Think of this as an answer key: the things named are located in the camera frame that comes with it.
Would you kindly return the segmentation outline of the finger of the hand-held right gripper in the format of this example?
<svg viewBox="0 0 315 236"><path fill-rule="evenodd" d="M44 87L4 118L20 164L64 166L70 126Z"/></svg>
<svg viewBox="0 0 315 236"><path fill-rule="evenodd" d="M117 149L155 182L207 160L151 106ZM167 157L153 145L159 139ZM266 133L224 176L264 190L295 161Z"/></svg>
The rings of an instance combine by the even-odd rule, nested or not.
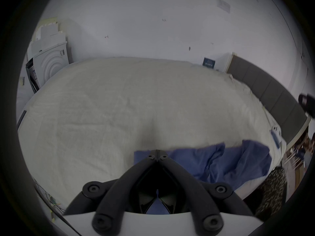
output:
<svg viewBox="0 0 315 236"><path fill-rule="evenodd" d="M300 94L298 102L303 110L312 118L315 118L315 98L310 94Z"/></svg>

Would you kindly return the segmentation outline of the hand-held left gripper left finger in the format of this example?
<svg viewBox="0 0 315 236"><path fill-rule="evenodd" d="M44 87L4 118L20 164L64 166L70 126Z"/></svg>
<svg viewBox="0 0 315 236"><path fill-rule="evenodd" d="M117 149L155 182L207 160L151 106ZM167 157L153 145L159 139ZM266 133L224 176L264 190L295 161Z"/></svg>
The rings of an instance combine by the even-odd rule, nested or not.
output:
<svg viewBox="0 0 315 236"><path fill-rule="evenodd" d="M95 211L91 225L95 231L120 231L125 211L145 214L157 199L154 180L144 179L154 169L158 150L152 150L119 179L86 183L66 208L64 215Z"/></svg>

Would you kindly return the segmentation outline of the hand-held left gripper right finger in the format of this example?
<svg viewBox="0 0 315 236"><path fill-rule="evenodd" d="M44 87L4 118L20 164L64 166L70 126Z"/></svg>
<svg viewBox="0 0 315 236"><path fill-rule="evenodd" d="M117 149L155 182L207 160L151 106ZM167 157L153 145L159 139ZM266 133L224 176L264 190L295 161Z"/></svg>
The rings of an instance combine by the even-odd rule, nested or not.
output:
<svg viewBox="0 0 315 236"><path fill-rule="evenodd" d="M196 231L221 231L224 221L220 212L253 217L246 203L226 183L206 183L195 179L182 166L171 159L165 151L158 150L160 180L159 198L171 214L189 210Z"/></svg>

